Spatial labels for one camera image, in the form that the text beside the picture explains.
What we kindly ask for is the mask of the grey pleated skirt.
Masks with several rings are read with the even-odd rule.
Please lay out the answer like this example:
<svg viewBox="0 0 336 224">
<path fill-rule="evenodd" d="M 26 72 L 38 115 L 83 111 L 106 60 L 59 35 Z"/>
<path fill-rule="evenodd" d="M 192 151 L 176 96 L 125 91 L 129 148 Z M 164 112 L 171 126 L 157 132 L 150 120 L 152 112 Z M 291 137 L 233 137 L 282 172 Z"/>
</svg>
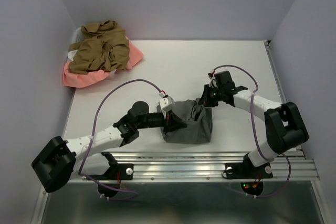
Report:
<svg viewBox="0 0 336 224">
<path fill-rule="evenodd" d="M 187 127 L 169 133 L 164 133 L 161 129 L 163 139 L 167 143 L 199 145 L 211 141 L 212 109 L 198 104 L 198 99 L 196 99 L 177 101 L 174 103 L 172 111 Z"/>
</svg>

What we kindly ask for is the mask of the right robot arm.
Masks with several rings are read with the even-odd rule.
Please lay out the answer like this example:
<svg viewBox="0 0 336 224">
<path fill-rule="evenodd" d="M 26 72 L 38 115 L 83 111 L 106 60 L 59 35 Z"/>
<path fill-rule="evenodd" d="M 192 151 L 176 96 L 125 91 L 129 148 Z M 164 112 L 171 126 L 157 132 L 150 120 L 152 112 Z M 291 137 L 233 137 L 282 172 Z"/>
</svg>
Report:
<svg viewBox="0 0 336 224">
<path fill-rule="evenodd" d="M 214 108 L 224 102 L 249 112 L 265 124 L 266 141 L 246 154 L 240 163 L 227 163 L 223 176 L 226 179 L 272 178 L 270 162 L 277 156 L 309 139 L 309 134 L 297 105 L 279 103 L 257 96 L 247 87 L 236 86 L 229 71 L 208 74 L 210 83 L 204 86 L 199 103 Z"/>
</svg>

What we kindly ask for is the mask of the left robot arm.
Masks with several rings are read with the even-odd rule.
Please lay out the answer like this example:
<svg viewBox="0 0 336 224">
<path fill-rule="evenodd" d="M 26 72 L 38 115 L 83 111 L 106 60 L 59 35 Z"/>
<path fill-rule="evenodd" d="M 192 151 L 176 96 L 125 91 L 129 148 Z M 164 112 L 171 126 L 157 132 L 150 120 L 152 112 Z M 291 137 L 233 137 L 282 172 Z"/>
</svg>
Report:
<svg viewBox="0 0 336 224">
<path fill-rule="evenodd" d="M 107 161 L 100 164 L 98 171 L 110 179 L 116 175 L 117 166 L 104 151 L 130 144 L 139 137 L 140 129 L 157 127 L 171 133 L 187 125 L 172 110 L 151 113 L 146 102 L 138 101 L 118 122 L 98 133 L 68 140 L 61 136 L 52 138 L 31 166 L 45 191 L 53 193 L 69 182 L 77 164 L 100 153 Z"/>
</svg>

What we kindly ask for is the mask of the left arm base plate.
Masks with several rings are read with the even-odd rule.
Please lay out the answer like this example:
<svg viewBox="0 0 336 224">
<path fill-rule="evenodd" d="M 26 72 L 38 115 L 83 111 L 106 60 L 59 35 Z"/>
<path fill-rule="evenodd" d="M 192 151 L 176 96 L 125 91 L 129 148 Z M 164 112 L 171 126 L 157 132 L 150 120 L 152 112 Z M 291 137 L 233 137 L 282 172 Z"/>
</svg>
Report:
<svg viewBox="0 0 336 224">
<path fill-rule="evenodd" d="M 116 163 L 100 175 L 99 180 L 132 180 L 134 165 L 131 163 Z"/>
</svg>

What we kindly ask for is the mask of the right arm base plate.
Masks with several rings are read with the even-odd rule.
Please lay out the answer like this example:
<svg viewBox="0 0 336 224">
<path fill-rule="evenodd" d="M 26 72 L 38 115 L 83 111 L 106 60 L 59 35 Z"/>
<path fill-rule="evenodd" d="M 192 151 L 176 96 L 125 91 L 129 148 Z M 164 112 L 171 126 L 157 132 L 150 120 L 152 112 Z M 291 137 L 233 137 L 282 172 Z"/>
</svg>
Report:
<svg viewBox="0 0 336 224">
<path fill-rule="evenodd" d="M 271 179 L 273 178 L 272 169 L 269 163 L 265 163 L 261 166 L 255 167 L 250 163 L 225 163 L 222 177 L 224 179 Z"/>
</svg>

